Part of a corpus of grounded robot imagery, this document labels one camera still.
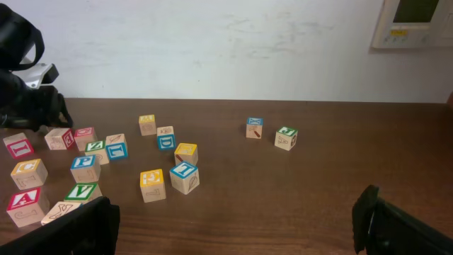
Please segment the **green J wooden block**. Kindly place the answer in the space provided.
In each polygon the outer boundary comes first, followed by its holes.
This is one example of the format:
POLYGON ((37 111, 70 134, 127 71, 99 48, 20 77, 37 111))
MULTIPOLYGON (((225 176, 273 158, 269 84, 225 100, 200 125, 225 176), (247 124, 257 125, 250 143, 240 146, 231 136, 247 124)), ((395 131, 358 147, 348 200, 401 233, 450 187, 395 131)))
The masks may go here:
POLYGON ((275 146, 290 151, 297 142, 298 130, 290 127, 281 127, 275 135, 275 146))

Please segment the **yellow C wooden block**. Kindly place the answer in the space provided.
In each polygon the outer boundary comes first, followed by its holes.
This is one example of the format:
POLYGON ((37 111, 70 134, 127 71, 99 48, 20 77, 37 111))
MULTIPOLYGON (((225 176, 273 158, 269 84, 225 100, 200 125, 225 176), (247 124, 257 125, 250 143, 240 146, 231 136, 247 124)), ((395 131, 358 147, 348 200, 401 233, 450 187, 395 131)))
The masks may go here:
POLYGON ((20 190, 42 186, 48 176, 41 159, 21 161, 11 172, 11 178, 20 190))

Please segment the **yellow top wooden block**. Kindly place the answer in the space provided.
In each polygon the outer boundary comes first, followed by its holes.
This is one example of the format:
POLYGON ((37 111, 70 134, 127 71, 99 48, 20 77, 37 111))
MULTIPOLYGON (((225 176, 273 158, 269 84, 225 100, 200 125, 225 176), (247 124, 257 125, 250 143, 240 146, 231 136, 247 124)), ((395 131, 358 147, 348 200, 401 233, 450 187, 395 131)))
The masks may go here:
POLYGON ((176 165, 181 162, 188 162, 194 166, 198 161, 198 150, 196 144, 180 143, 174 152, 176 165))

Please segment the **red I wooden block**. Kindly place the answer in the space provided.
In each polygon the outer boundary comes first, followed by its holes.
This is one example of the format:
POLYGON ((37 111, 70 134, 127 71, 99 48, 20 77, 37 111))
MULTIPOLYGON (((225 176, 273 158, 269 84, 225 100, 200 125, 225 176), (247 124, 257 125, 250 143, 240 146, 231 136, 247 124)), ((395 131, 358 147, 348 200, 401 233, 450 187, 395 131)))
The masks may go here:
POLYGON ((34 149, 24 132, 3 139, 10 155, 18 159, 34 153, 34 149))

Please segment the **green V wooden block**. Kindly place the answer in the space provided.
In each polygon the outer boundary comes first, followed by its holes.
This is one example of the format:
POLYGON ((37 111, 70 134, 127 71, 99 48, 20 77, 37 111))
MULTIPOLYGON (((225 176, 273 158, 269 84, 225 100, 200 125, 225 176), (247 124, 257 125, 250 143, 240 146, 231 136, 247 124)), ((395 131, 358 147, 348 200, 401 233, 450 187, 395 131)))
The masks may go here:
POLYGON ((102 196, 97 183, 77 183, 65 196, 64 201, 85 204, 102 196))

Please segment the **blue D wooden block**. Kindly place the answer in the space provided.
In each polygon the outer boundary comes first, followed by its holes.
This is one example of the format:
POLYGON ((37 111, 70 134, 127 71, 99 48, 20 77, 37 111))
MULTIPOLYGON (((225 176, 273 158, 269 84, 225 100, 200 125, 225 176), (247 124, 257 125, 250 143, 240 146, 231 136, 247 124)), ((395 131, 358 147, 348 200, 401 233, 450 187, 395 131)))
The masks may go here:
POLYGON ((176 148, 176 138, 173 126, 158 127, 156 135, 159 150, 164 151, 176 148))

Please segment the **blue X wooden block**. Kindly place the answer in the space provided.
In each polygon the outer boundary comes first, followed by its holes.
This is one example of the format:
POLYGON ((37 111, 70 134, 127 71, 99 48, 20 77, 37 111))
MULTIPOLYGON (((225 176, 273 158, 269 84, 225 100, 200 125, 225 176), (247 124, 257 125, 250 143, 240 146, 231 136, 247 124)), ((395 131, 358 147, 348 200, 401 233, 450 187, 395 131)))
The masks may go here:
POLYGON ((260 139, 263 132, 263 119, 249 117, 246 123, 246 137, 260 139))

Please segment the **red E wooden block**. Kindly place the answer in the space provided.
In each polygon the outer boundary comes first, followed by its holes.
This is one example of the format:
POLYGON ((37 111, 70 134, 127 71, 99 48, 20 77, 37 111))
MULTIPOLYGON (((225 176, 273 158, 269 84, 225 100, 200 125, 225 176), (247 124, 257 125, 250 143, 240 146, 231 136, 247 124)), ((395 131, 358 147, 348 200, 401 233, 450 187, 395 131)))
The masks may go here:
POLYGON ((50 130, 45 141, 50 150, 67 150, 75 145, 75 139, 70 128, 55 128, 50 130))

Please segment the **red A wooden block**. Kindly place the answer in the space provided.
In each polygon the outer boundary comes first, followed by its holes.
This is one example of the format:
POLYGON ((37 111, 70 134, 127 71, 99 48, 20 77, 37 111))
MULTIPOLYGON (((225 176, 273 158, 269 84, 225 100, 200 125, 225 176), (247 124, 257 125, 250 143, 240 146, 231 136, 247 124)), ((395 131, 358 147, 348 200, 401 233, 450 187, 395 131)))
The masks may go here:
POLYGON ((50 210, 50 202, 41 187, 14 194, 6 212, 17 227, 40 222, 50 210))

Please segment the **plain drawing wooden block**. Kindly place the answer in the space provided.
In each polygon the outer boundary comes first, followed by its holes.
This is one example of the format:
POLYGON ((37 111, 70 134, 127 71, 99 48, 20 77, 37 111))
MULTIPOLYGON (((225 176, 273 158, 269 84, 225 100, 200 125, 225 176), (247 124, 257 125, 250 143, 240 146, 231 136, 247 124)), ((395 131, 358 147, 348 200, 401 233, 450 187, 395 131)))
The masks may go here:
POLYGON ((54 207, 49 210, 46 216, 44 216, 40 223, 41 225, 46 225, 51 221, 56 220, 77 208, 80 208, 81 206, 82 203, 80 202, 67 202, 67 201, 57 202, 54 205, 54 207))

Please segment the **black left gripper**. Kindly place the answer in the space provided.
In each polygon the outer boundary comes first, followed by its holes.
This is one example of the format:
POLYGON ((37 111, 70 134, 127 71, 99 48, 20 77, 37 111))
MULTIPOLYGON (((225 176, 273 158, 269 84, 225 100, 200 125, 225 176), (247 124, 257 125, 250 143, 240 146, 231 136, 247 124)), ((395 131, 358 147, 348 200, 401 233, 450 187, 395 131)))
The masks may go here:
POLYGON ((33 89, 1 64, 1 126, 37 131, 41 126, 72 128, 64 97, 54 86, 33 89))

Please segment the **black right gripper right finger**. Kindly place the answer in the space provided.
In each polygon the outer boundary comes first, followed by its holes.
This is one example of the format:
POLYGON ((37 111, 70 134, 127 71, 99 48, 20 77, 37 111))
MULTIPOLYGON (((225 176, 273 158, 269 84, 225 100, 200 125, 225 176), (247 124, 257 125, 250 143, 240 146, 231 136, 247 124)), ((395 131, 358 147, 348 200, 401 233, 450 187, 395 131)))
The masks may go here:
POLYGON ((356 254, 452 255, 452 239, 379 197, 366 187, 352 207, 356 254))

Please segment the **beige wall control panel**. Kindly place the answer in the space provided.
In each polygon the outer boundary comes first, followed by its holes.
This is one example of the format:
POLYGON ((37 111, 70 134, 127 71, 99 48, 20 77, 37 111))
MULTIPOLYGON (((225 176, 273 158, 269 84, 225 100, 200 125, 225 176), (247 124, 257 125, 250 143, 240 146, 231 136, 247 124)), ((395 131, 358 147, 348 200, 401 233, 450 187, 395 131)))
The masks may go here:
POLYGON ((384 0, 371 47, 452 46, 452 0, 384 0))

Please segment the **blue P wooden block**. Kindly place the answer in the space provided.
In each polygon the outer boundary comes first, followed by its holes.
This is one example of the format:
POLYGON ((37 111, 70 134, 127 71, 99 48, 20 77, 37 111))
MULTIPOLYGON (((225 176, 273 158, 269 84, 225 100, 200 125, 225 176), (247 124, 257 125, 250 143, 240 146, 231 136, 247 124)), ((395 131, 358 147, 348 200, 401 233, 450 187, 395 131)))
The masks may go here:
POLYGON ((101 175, 101 166, 95 155, 76 157, 70 171, 77 183, 97 182, 101 175))

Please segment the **yellow E wooden block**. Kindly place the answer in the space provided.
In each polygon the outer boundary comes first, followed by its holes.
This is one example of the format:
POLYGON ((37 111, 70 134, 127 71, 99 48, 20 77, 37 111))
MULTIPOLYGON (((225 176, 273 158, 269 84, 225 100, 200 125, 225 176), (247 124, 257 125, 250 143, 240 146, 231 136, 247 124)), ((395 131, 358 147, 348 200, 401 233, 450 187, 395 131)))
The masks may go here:
POLYGON ((145 203, 166 199, 166 189, 162 169, 141 172, 139 185, 145 203))

